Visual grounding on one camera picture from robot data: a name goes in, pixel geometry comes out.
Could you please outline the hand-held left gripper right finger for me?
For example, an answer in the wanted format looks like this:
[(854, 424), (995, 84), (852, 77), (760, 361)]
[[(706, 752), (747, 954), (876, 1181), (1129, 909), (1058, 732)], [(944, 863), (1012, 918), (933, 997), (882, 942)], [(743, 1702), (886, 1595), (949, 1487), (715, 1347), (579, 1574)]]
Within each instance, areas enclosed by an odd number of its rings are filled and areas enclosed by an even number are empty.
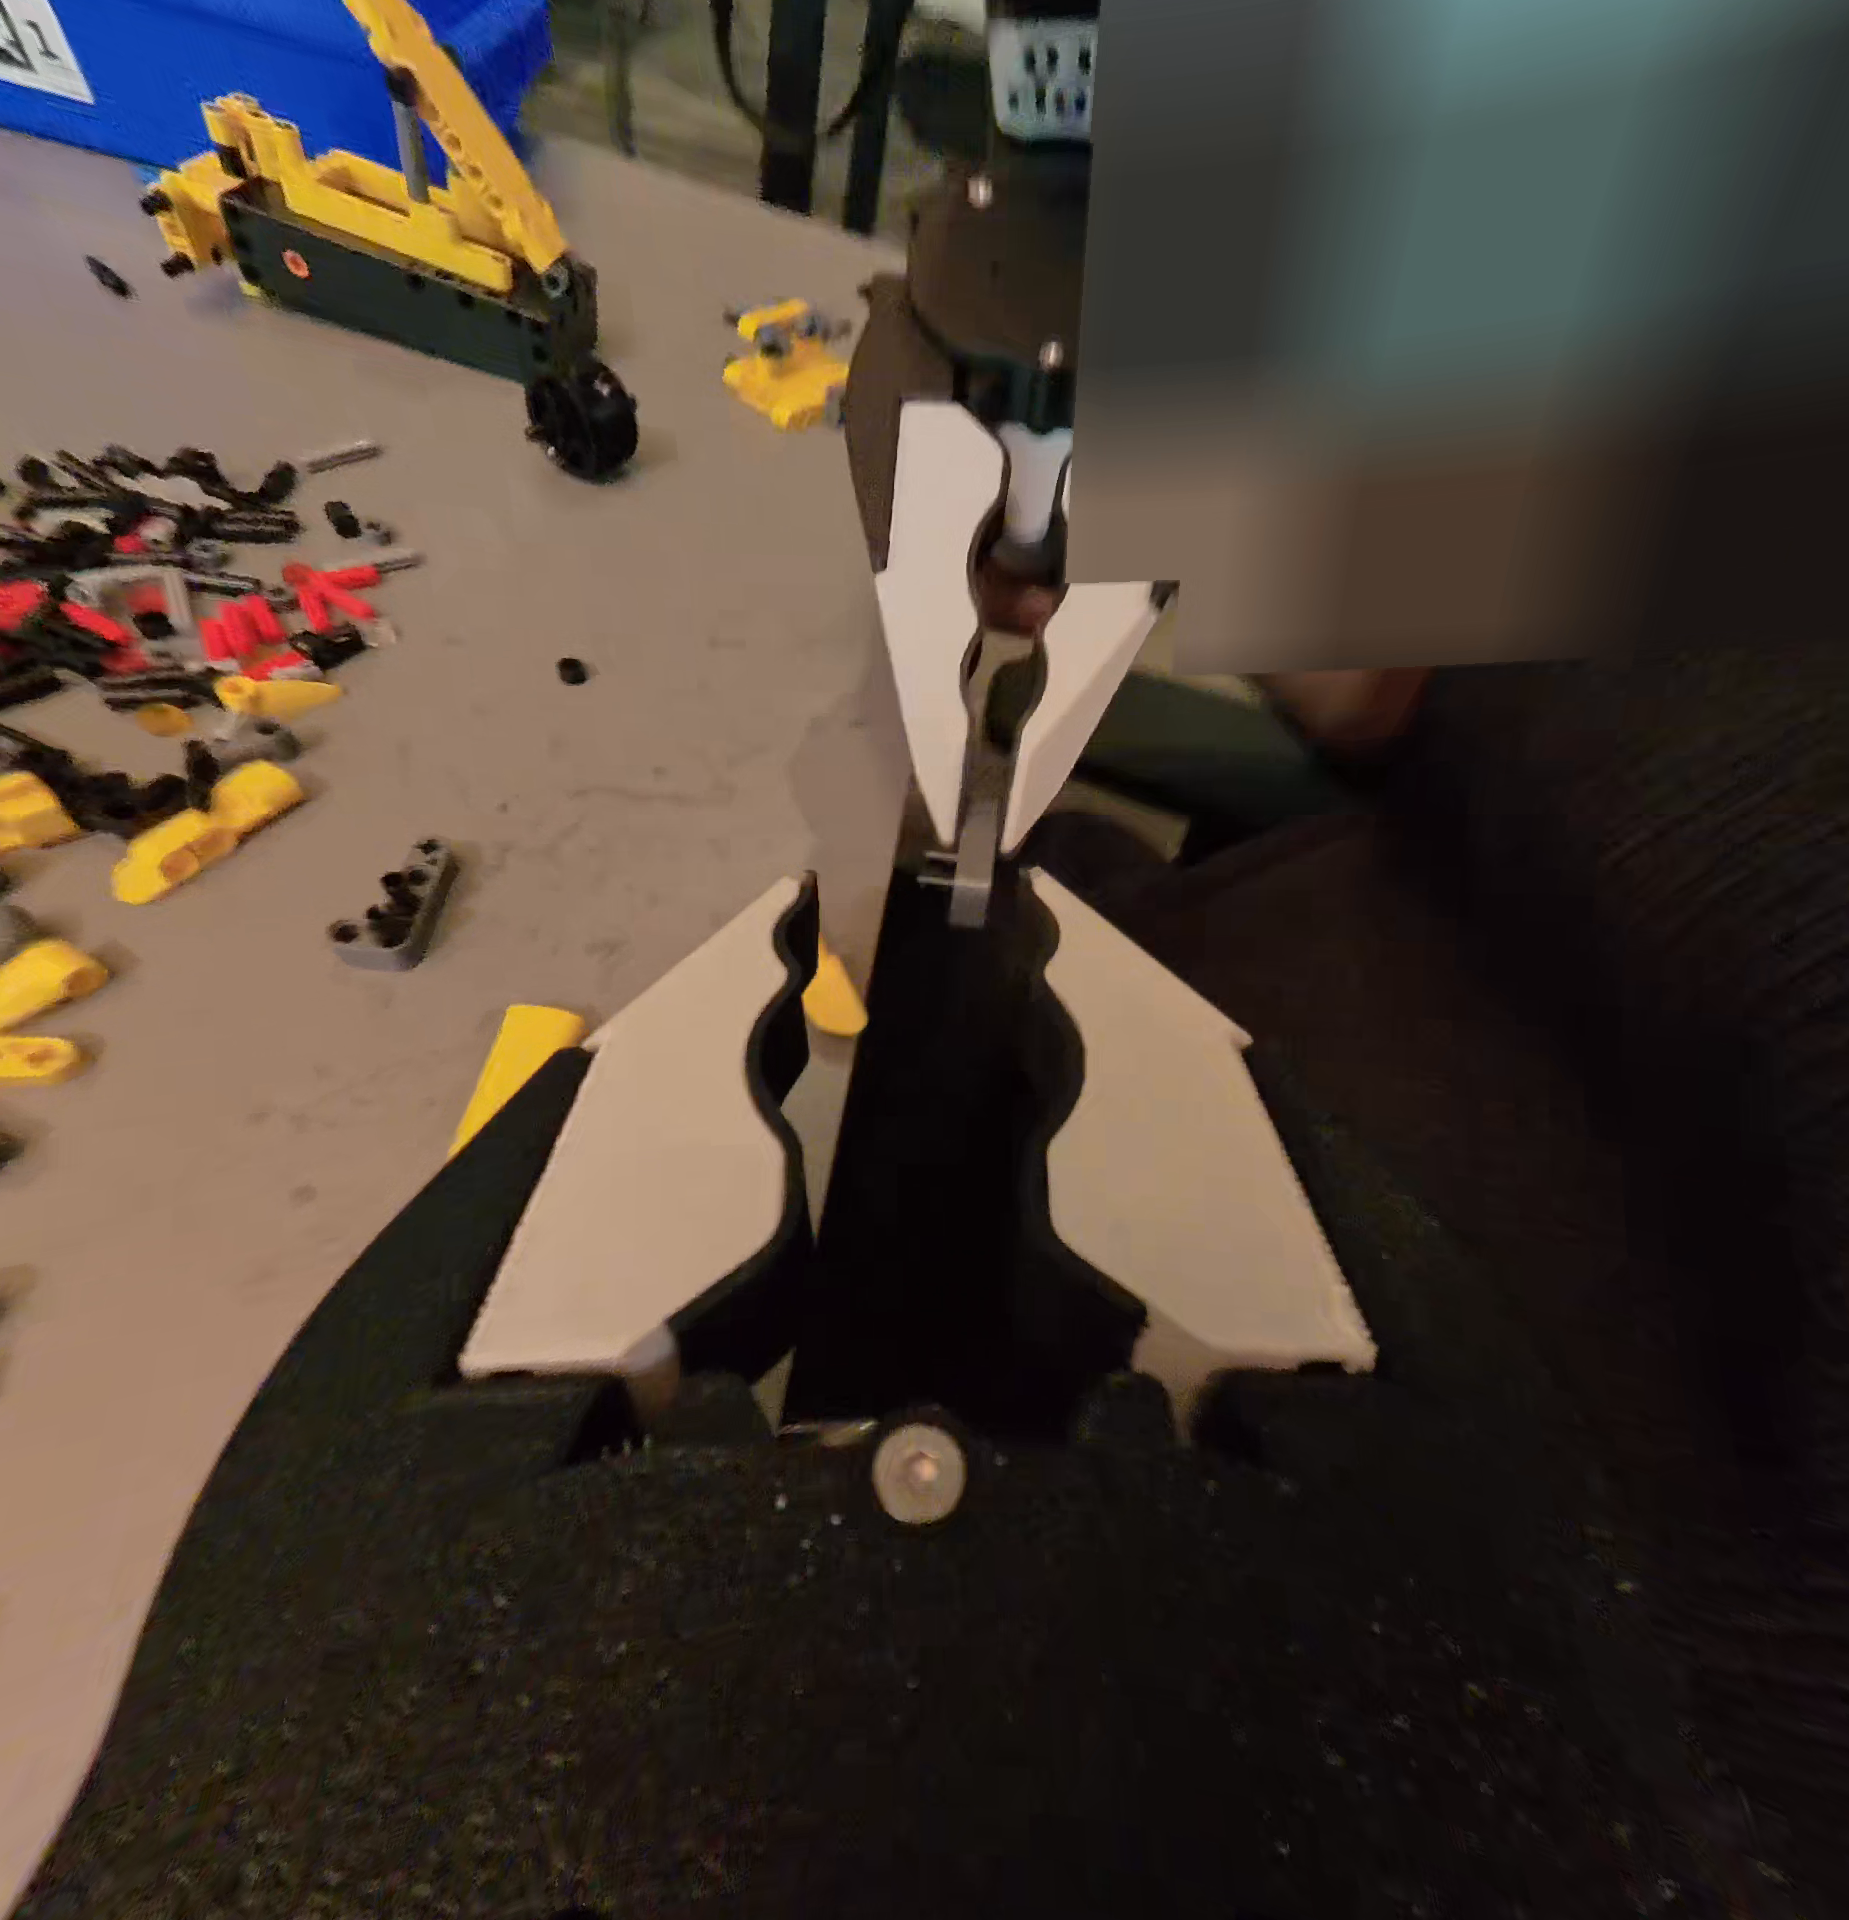
[(1048, 1151), (1065, 1250), (1141, 1309), (1136, 1375), (1368, 1375), (1377, 1346), (1247, 1069), (1250, 1038), (1044, 870), (1080, 1095)]

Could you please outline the blue plastic bin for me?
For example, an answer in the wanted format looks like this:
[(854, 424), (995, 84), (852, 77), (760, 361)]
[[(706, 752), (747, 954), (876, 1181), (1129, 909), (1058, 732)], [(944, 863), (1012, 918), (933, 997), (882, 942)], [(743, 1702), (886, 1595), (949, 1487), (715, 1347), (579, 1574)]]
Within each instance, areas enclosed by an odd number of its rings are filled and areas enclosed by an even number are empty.
[(342, 2), (0, 2), (0, 131), (165, 168), (206, 147), (203, 105), (226, 94), (292, 122), (312, 154), (398, 159)]

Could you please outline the pile of toy building pieces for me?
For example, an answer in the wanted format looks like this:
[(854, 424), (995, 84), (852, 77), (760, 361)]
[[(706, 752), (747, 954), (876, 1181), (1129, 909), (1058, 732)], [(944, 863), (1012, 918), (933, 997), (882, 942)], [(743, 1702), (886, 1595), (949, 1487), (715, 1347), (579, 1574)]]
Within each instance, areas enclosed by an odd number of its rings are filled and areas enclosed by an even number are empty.
[(350, 559), (304, 556), (304, 475), (254, 487), (203, 448), (108, 444), (0, 474), (0, 1091), (72, 1082), (46, 1030), (105, 962), (17, 902), (15, 868), (104, 841), (110, 898), (156, 906), (309, 802), (299, 725), (394, 646), (382, 589), (425, 563), (381, 517), (325, 499)]

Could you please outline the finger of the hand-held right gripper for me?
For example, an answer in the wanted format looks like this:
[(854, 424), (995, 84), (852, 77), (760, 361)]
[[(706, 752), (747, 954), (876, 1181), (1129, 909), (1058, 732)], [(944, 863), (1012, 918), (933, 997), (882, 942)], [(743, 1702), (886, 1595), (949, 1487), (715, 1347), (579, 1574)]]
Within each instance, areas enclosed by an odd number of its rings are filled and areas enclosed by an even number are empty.
[(971, 755), (967, 665), (982, 638), (973, 568), (1006, 480), (1006, 450), (978, 417), (954, 402), (902, 405), (873, 589), (911, 776), (941, 848), (957, 840)]
[(1042, 633), (1034, 656), (1042, 682), (1010, 752), (1002, 850), (1021, 850), (1055, 804), (1176, 597), (1176, 583), (1167, 581), (1065, 591)]

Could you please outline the yellow toy crane model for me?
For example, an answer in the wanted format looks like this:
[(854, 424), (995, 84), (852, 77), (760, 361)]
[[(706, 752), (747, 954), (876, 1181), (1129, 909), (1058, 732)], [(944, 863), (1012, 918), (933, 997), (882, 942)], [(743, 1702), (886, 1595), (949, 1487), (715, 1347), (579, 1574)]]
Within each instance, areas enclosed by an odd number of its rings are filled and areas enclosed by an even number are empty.
[(346, 11), (382, 70), (398, 166), (311, 154), (251, 98), (206, 101), (206, 150), (140, 199), (163, 274), (223, 267), (273, 307), (510, 381), (528, 442), (585, 485), (615, 480), (640, 421), (600, 359), (595, 267), (421, 13)]

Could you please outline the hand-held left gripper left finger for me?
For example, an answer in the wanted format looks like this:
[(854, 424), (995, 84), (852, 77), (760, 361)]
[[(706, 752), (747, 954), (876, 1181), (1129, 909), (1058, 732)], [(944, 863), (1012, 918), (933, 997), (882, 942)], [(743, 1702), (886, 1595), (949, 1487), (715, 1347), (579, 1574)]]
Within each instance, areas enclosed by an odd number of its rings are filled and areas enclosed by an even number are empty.
[(781, 876), (582, 1043), (585, 1065), (459, 1379), (765, 1379), (809, 1282), (816, 876)]

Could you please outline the black metal leg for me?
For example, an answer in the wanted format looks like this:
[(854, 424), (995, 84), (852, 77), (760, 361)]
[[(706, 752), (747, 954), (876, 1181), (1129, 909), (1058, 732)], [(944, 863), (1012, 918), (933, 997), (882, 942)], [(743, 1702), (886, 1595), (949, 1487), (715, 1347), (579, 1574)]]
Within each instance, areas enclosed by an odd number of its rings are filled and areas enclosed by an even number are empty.
[[(760, 164), (760, 197), (796, 217), (814, 210), (816, 156), (821, 153), (821, 55), (825, 2), (772, 2), (765, 34), (769, 135)], [(849, 137), (840, 228), (869, 236), (880, 217), (886, 128), (896, 92), (897, 57), (911, 2), (867, 2), (858, 75), (852, 94), (832, 122), (830, 139)]]

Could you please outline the person's dark clothing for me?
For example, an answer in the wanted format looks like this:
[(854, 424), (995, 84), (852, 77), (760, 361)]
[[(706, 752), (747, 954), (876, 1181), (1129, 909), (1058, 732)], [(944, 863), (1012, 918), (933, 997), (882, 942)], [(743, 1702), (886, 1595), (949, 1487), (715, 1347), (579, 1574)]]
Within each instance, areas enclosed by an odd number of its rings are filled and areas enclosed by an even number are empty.
[(1494, 1284), (1731, 1837), (1849, 1915), (1849, 644), (1293, 677), (1335, 804), (1026, 841)]

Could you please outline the small yellow toy assembly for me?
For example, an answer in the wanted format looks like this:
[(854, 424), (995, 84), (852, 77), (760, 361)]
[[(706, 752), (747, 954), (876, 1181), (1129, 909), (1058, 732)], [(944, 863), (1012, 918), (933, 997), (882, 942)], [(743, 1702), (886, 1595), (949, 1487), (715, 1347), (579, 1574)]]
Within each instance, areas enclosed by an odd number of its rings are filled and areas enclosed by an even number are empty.
[(730, 308), (725, 319), (739, 342), (722, 365), (736, 402), (780, 432), (842, 426), (852, 319), (804, 297)]

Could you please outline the grey toy beam with pins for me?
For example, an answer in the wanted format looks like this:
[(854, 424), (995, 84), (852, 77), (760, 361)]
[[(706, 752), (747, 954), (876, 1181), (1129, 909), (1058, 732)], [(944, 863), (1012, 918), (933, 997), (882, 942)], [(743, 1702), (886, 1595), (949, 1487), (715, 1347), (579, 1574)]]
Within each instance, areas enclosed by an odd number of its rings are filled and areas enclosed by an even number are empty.
[(1038, 644), (1032, 636), (982, 633), (960, 677), (967, 742), (957, 832), (947, 850), (922, 859), (919, 876), (941, 893), (944, 921), (973, 932), (983, 926), (1002, 859), (1006, 804), (1017, 747), (1042, 692)]

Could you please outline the grey angled toy beam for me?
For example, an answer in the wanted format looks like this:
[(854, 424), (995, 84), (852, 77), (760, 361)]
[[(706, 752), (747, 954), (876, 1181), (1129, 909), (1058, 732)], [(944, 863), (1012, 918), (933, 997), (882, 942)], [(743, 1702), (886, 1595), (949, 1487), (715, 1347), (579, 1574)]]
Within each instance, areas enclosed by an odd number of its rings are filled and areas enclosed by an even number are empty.
[(412, 843), (404, 859), (378, 876), (378, 895), (366, 911), (327, 928), (327, 949), (356, 971), (412, 971), (430, 954), (458, 875), (447, 841)]

